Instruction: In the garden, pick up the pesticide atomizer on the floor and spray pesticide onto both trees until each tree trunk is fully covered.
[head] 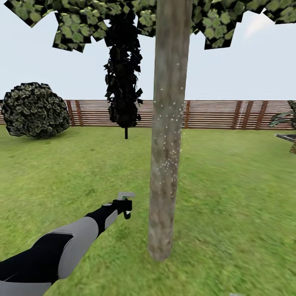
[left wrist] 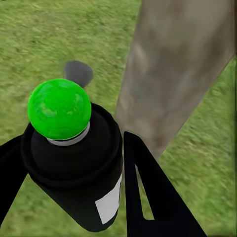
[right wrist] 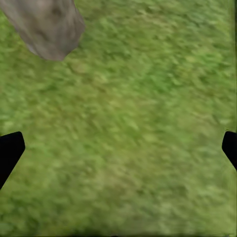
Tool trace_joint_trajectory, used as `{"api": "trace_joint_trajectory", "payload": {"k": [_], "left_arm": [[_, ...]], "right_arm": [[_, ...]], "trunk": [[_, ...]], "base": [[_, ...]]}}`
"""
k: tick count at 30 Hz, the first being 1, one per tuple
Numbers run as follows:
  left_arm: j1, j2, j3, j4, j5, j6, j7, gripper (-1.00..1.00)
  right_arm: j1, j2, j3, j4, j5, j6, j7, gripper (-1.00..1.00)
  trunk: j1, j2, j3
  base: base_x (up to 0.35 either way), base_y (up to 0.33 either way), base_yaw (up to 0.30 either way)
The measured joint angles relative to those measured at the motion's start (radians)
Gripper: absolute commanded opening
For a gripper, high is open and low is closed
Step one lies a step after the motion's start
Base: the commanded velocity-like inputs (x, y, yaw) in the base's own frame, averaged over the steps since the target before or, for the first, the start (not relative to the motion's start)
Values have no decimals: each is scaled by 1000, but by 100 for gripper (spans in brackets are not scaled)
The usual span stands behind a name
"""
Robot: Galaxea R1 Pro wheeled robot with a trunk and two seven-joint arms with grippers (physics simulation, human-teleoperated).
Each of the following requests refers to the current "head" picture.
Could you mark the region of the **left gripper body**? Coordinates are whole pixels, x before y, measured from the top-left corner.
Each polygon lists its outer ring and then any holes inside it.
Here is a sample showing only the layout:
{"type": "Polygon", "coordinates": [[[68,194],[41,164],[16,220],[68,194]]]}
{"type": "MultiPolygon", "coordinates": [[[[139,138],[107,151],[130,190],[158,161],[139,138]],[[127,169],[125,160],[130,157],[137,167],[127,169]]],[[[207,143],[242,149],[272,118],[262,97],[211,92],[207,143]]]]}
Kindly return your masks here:
{"type": "Polygon", "coordinates": [[[114,199],[113,203],[119,203],[122,207],[122,212],[123,211],[131,211],[132,210],[132,200],[117,200],[114,199]]]}

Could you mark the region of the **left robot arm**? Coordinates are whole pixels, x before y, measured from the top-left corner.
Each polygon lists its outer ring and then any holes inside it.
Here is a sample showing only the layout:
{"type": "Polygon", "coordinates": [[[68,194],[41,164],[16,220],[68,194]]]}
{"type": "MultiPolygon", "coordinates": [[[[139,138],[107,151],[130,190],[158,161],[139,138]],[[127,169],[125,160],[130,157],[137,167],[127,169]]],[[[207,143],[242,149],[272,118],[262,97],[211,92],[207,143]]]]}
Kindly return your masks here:
{"type": "Polygon", "coordinates": [[[30,249],[0,262],[0,296],[43,296],[67,278],[90,245],[123,211],[132,210],[133,192],[119,192],[112,203],[41,236],[30,249]]]}

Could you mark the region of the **pesticide atomizer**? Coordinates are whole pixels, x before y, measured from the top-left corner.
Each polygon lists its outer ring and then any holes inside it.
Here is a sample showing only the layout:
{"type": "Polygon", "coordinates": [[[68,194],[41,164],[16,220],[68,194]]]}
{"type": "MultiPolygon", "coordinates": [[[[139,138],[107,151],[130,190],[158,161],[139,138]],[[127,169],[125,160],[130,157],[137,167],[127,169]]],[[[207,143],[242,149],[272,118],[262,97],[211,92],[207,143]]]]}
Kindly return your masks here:
{"type": "Polygon", "coordinates": [[[131,214],[130,214],[130,211],[123,211],[123,213],[124,213],[124,218],[125,219],[130,219],[130,217],[131,217],[131,214]]]}

